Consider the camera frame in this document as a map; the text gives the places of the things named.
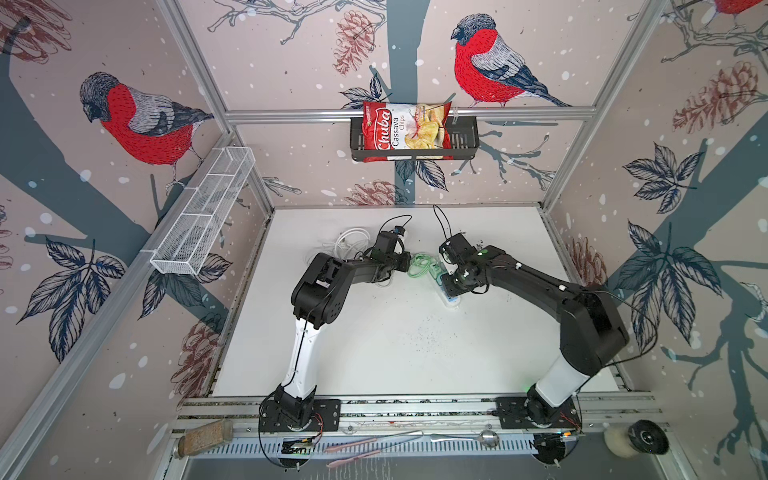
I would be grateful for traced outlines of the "white blue power strip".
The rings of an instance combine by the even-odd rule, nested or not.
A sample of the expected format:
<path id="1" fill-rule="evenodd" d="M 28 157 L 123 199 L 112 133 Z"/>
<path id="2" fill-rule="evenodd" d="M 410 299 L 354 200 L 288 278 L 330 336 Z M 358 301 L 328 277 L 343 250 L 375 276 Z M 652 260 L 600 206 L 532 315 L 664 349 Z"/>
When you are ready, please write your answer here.
<path id="1" fill-rule="evenodd" d="M 443 276 L 447 274 L 447 270 L 442 264 L 435 264 L 432 269 L 433 277 L 437 285 L 438 292 L 442 298 L 442 301 L 447 308 L 456 308 L 460 304 L 460 298 L 451 296 L 443 282 Z"/>

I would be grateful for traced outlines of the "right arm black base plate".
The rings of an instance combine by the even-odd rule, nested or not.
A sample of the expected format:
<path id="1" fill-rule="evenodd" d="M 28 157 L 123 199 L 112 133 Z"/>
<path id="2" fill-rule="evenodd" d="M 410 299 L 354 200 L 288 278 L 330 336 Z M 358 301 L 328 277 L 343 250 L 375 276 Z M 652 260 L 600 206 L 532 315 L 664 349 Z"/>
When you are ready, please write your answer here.
<path id="1" fill-rule="evenodd" d="M 523 395 L 501 396 L 494 402 L 495 416 L 503 429 L 578 429 L 582 425 L 573 399 L 557 408 Z"/>

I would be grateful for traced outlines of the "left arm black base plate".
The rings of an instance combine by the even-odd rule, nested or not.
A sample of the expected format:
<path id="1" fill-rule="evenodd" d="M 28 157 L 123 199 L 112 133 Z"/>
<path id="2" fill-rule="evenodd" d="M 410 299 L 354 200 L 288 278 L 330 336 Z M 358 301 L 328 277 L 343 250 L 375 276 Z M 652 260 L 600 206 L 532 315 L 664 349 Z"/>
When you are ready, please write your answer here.
<path id="1" fill-rule="evenodd" d="M 341 417 L 339 399 L 314 399 L 311 402 L 265 400 L 260 408 L 262 433 L 336 432 Z"/>

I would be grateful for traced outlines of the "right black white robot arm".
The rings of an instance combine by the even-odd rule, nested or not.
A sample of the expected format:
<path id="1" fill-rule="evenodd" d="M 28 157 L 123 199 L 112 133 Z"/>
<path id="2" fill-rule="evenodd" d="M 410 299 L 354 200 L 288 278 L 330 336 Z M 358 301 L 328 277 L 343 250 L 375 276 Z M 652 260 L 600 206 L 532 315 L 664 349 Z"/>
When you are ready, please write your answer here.
<path id="1" fill-rule="evenodd" d="M 559 324 L 559 356 L 526 393 L 525 416 L 536 426 L 550 426 L 561 407 L 629 343 L 610 295 L 595 287 L 550 276 L 493 245 L 478 249 L 461 233 L 446 239 L 439 254 L 455 267 L 441 277 L 449 295 L 494 286 L 538 307 Z"/>

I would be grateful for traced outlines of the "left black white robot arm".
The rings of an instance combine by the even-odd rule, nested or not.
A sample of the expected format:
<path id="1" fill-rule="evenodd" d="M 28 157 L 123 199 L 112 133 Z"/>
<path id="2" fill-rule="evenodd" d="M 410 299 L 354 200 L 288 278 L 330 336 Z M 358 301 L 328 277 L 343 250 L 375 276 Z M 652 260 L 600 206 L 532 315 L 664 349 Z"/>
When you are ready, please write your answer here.
<path id="1" fill-rule="evenodd" d="M 340 315 L 355 284 L 381 284 L 395 272 L 407 272 L 411 254 L 404 246 L 403 224 L 381 229 L 374 244 L 358 258 L 344 260 L 317 254 L 291 295 L 296 330 L 285 379 L 268 395 L 261 412 L 275 409 L 265 420 L 271 427 L 301 431 L 315 418 L 317 347 L 323 329 Z"/>

